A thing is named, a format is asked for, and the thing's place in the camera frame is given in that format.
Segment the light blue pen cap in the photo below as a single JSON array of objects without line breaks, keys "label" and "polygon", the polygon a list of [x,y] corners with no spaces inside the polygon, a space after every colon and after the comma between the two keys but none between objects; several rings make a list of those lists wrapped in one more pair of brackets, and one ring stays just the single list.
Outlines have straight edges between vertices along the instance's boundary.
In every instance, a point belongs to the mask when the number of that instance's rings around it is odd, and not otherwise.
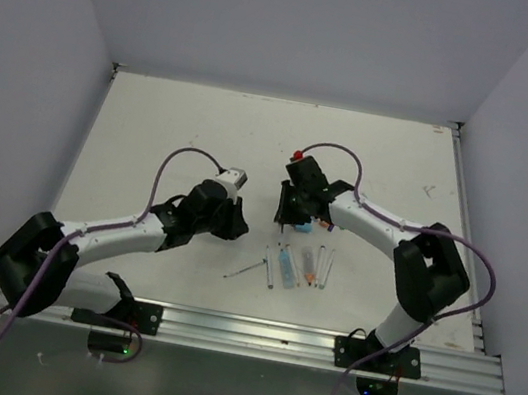
[{"label": "light blue pen cap", "polygon": [[311,233],[313,229],[312,223],[295,224],[293,229],[300,233]]}]

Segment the orange highlighter marker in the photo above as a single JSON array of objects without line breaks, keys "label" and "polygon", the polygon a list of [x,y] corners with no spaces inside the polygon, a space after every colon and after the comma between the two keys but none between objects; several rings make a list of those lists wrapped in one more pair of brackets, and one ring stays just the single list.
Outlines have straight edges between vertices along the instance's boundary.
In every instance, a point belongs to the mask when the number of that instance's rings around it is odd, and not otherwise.
[{"label": "orange highlighter marker", "polygon": [[305,246],[302,249],[302,261],[303,261],[303,277],[308,285],[313,285],[316,278],[316,267],[315,267],[315,257],[313,254],[313,249],[311,247]]}]

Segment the grey capped white pen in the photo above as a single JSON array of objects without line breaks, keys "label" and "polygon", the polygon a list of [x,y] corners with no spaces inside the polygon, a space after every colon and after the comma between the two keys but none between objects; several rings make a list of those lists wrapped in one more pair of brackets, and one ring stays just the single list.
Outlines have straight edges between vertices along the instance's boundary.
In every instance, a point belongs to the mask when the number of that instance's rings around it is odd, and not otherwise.
[{"label": "grey capped white pen", "polygon": [[260,260],[259,262],[256,262],[255,264],[251,264],[251,265],[248,265],[246,267],[243,267],[242,269],[238,269],[237,271],[235,272],[230,272],[230,273],[226,273],[222,276],[222,278],[231,278],[231,277],[235,277],[235,276],[238,276],[238,275],[242,275],[243,273],[247,273],[251,270],[254,270],[255,268],[259,268],[259,267],[262,267],[262,266],[265,266],[267,263],[267,260],[265,258],[263,258],[262,260]]}]

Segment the light blue highlighter marker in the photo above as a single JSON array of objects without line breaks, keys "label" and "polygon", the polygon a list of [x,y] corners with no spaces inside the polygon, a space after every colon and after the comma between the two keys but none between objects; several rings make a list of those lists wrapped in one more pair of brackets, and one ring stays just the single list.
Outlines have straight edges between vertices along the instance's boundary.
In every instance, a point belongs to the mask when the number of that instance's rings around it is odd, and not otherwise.
[{"label": "light blue highlighter marker", "polygon": [[295,287],[294,272],[286,249],[279,251],[278,261],[283,288],[292,289]]}]

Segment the green white pen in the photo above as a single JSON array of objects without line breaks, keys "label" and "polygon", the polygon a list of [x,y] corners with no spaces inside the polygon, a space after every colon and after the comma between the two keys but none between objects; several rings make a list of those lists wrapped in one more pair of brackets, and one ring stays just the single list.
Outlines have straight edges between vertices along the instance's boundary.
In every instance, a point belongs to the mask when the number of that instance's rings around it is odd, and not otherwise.
[{"label": "green white pen", "polygon": [[324,290],[326,285],[328,284],[328,279],[330,278],[330,273],[333,267],[333,261],[334,261],[335,255],[336,255],[336,251],[335,249],[332,249],[329,254],[328,260],[326,260],[326,265],[324,266],[324,272],[323,272],[322,278],[320,279],[319,289]]}]

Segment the light blue capped pen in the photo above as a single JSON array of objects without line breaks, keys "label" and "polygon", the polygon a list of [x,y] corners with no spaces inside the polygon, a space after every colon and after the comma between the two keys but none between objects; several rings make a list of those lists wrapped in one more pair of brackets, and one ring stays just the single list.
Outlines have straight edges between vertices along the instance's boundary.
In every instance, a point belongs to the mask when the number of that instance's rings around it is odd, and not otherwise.
[{"label": "light blue capped pen", "polygon": [[273,276],[273,266],[272,266],[272,252],[271,252],[271,247],[268,245],[266,246],[266,249],[265,249],[265,264],[266,264],[266,282],[267,282],[267,288],[268,290],[272,290],[273,289],[273,286],[274,286],[274,276]]}]

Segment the blue capped white marker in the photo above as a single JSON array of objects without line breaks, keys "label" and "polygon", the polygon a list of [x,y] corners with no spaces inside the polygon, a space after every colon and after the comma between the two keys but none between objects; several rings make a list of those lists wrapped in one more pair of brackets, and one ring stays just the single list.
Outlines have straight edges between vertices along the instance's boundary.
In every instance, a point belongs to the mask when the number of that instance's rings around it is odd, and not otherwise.
[{"label": "blue capped white marker", "polygon": [[277,238],[278,239],[278,244],[277,245],[279,246],[279,248],[282,248],[282,245],[284,244],[283,239],[284,239],[284,233],[285,233],[284,232],[284,225],[280,225],[279,226],[279,231],[280,232],[279,232],[278,238]]}]

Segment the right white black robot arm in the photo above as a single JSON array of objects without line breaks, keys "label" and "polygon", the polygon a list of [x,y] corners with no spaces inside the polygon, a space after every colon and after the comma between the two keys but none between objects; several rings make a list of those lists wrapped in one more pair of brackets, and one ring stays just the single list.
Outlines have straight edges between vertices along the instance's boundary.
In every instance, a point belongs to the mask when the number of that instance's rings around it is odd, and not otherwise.
[{"label": "right white black robot arm", "polygon": [[449,229],[438,222],[420,233],[378,207],[363,206],[354,186],[329,182],[315,158],[296,152],[286,166],[275,222],[301,225],[323,220],[357,235],[393,261],[398,300],[366,337],[367,364],[385,372],[400,362],[411,333],[432,321],[470,289],[462,258]]}]

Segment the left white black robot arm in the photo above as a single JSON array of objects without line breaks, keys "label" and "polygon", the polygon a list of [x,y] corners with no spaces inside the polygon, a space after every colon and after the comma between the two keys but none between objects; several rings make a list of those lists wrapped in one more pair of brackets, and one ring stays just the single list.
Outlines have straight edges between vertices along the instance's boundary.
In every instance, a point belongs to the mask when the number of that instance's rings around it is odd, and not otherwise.
[{"label": "left white black robot arm", "polygon": [[18,317],[55,305],[82,310],[110,327],[134,324],[136,304],[123,278],[88,274],[85,266],[171,250],[202,233],[238,239],[249,230],[239,190],[221,174],[186,196],[151,206],[144,218],[62,223],[51,212],[35,214],[0,246],[0,290]]}]

